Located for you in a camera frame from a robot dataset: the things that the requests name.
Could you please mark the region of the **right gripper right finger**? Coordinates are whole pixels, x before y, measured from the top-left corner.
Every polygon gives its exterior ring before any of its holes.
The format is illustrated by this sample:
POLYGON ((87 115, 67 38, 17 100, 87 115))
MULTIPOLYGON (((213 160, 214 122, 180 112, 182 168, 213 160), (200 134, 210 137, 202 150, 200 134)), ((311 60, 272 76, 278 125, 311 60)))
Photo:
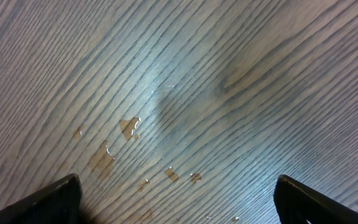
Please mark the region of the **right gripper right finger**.
POLYGON ((358 223, 358 213, 301 182, 280 175, 273 201, 281 223, 358 223))

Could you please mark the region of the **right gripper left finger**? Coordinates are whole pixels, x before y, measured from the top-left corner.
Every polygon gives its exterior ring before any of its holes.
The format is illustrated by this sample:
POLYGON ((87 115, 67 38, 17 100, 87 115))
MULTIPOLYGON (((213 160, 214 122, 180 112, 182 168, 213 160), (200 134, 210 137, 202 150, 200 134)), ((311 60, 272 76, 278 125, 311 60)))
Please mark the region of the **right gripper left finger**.
POLYGON ((77 223, 81 198, 80 179, 69 174, 0 210, 0 224, 77 223))

